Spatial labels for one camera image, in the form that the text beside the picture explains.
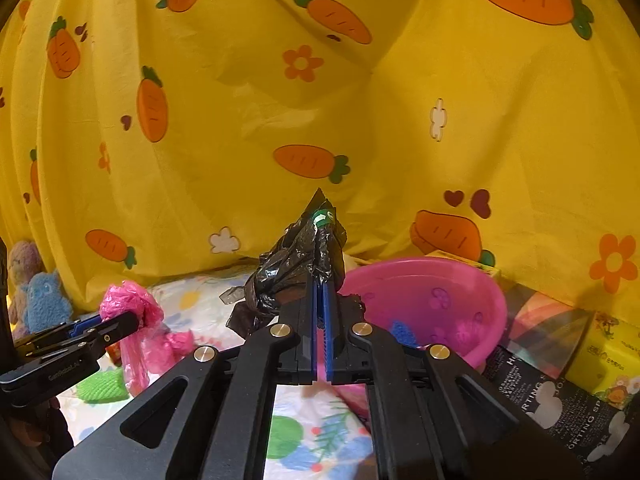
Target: blue sponge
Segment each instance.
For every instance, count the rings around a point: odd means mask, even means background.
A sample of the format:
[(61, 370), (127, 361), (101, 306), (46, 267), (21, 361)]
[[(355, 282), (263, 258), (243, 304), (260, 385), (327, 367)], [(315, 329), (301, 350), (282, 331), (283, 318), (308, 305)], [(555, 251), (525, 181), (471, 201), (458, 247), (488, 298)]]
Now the blue sponge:
[(415, 339), (414, 333), (402, 321), (394, 321), (391, 325), (390, 332), (400, 344), (411, 346), (412, 348), (418, 348), (419, 345)]

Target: green leaf print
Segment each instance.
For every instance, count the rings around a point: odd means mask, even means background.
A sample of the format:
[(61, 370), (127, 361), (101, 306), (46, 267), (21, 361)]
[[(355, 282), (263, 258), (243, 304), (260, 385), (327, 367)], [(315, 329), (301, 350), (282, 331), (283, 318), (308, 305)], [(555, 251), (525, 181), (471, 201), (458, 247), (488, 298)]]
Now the green leaf print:
[(584, 40), (590, 40), (593, 31), (590, 23), (593, 23), (594, 17), (591, 9), (587, 7), (582, 0), (571, 0), (574, 5), (574, 18), (571, 24), (578, 36)]
[(151, 81), (153, 81), (160, 88), (162, 88), (162, 81), (160, 81), (160, 78), (158, 77), (158, 74), (150, 66), (143, 66), (142, 67), (142, 77), (143, 77), (143, 79), (151, 79)]
[(349, 157), (346, 155), (334, 156), (334, 169), (329, 175), (329, 182), (332, 184), (340, 184), (342, 182), (342, 176), (349, 174), (351, 168), (347, 166)]
[(55, 38), (56, 34), (59, 30), (66, 28), (66, 20), (62, 16), (58, 16), (58, 19), (53, 22), (51, 25), (51, 30), (49, 31), (49, 39)]
[(136, 250), (133, 247), (127, 247), (127, 257), (124, 259), (124, 264), (127, 269), (132, 269), (134, 265), (138, 264), (136, 260)]
[(319, 455), (318, 462), (335, 453), (344, 444), (347, 437), (347, 418), (350, 411), (347, 407), (334, 406), (336, 413), (324, 417), (320, 433), (316, 436), (316, 448), (314, 452)]
[(483, 265), (488, 265), (489, 267), (495, 267), (495, 256), (491, 251), (487, 251), (483, 249), (480, 253), (480, 259), (478, 260)]

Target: black plastic bag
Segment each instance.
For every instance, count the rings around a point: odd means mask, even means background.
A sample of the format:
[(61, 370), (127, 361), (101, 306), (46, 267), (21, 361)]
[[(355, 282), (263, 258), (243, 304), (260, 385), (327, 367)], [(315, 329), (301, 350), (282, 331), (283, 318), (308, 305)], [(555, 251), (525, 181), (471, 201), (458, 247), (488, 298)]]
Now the black plastic bag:
[(310, 272), (321, 282), (333, 279), (340, 289), (346, 241), (334, 206), (318, 189), (298, 221), (271, 251), (260, 255), (258, 269), (244, 285), (244, 301), (236, 303), (226, 326), (242, 338), (267, 326), (282, 304), (304, 294)]

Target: green tape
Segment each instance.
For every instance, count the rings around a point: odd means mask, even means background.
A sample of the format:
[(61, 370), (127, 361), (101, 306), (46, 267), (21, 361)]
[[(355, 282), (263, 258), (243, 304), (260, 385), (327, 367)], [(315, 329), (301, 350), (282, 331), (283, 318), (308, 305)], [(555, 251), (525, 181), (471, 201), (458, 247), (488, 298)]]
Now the green tape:
[(316, 227), (324, 227), (329, 224), (335, 224), (335, 209), (319, 209), (314, 213)]

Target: yellow box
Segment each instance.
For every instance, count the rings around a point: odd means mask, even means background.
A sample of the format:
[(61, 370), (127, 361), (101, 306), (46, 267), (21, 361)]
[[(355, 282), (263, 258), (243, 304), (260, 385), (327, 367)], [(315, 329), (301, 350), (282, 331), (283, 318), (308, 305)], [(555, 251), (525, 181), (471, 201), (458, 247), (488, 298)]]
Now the yellow box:
[(488, 265), (483, 265), (479, 262), (473, 262), (471, 260), (467, 260), (462, 256), (456, 256), (455, 254), (446, 253), (445, 251), (441, 251), (439, 249), (427, 254), (427, 256), (435, 256), (436, 258), (446, 258), (447, 260), (456, 260), (457, 262), (462, 262), (464, 264), (475, 267), (476, 269), (482, 270), (485, 274), (491, 276), (494, 280), (498, 280), (500, 278), (500, 269), (496, 269), (495, 267), (490, 267)]
[(566, 378), (623, 410), (640, 392), (640, 329), (596, 312)]

